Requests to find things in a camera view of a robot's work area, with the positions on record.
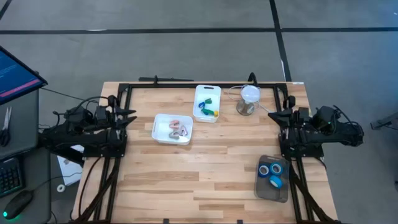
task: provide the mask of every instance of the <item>clear plastic container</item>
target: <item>clear plastic container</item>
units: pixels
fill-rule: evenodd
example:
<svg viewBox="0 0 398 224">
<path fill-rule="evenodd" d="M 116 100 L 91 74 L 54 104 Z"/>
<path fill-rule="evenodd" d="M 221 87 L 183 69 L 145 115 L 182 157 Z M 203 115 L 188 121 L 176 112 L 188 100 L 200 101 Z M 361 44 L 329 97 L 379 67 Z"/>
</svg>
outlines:
<svg viewBox="0 0 398 224">
<path fill-rule="evenodd" d="M 211 98 L 211 104 L 206 104 L 205 108 L 212 111 L 218 111 L 218 116 L 205 115 L 199 104 Z M 198 85 L 195 91 L 195 101 L 193 102 L 193 115 L 195 120 L 200 122 L 215 123 L 220 116 L 221 88 L 218 86 Z"/>
<path fill-rule="evenodd" d="M 180 136 L 178 139 L 169 137 L 169 134 L 173 131 L 169 124 L 175 119 L 179 120 L 180 125 L 184 125 L 187 129 L 188 134 L 186 136 Z M 192 126 L 193 119 L 190 116 L 157 114 L 152 128 L 152 138 L 163 144 L 187 145 L 191 141 Z"/>
</svg>

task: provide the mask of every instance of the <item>computer mouse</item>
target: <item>computer mouse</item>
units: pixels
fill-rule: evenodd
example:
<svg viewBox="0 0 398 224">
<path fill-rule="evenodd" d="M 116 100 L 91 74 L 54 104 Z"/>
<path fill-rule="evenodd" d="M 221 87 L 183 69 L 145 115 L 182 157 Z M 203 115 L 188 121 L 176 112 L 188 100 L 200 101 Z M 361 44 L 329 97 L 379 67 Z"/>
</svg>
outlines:
<svg viewBox="0 0 398 224">
<path fill-rule="evenodd" d="M 12 220 L 17 217 L 26 206 L 33 199 L 33 191 L 31 190 L 23 190 L 19 192 L 11 201 L 7 204 L 4 212 L 2 213 L 3 217 L 6 220 Z"/>
</svg>

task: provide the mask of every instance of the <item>keyboard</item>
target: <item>keyboard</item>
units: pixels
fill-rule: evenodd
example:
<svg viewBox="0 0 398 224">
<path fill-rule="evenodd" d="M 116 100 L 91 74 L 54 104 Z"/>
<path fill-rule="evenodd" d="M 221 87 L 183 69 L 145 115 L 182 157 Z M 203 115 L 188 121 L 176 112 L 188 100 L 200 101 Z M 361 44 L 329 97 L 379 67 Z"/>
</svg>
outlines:
<svg viewBox="0 0 398 224">
<path fill-rule="evenodd" d="M 25 187 L 20 160 L 16 157 L 0 162 L 0 197 Z"/>
</svg>

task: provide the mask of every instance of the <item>computer monitor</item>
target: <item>computer monitor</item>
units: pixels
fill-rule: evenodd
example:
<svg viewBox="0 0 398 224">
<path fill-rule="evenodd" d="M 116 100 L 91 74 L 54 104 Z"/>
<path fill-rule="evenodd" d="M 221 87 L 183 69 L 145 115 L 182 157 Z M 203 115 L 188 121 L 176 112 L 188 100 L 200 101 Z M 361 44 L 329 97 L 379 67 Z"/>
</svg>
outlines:
<svg viewBox="0 0 398 224">
<path fill-rule="evenodd" d="M 37 72 L 0 46 L 0 105 L 45 85 Z"/>
</svg>

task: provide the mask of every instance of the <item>blue object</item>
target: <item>blue object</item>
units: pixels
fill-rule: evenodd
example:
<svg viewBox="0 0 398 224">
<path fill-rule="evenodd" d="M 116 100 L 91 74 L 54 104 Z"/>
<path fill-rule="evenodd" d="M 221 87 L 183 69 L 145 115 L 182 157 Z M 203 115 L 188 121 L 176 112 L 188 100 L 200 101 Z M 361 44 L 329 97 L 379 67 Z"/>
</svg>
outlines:
<svg viewBox="0 0 398 224">
<path fill-rule="evenodd" d="M 259 170 L 258 170 L 258 175 L 259 177 L 267 177 L 269 175 L 269 168 L 265 164 L 259 164 Z"/>
<path fill-rule="evenodd" d="M 0 105 L 46 84 L 37 72 L 0 47 Z"/>
<path fill-rule="evenodd" d="M 269 169 L 271 170 L 271 173 L 274 175 L 281 175 L 284 171 L 284 168 L 278 162 L 273 162 L 269 167 Z"/>
<path fill-rule="evenodd" d="M 284 185 L 282 183 L 282 180 L 279 177 L 275 176 L 275 175 L 272 175 L 272 176 L 269 177 L 269 182 L 271 183 L 272 186 L 274 186 L 274 187 L 276 187 L 278 189 L 281 189 L 282 186 Z"/>
<path fill-rule="evenodd" d="M 199 108 L 204 108 L 204 107 L 205 107 L 205 105 L 206 105 L 206 103 L 205 103 L 205 102 L 201 102 L 201 103 L 199 103 Z"/>
</svg>

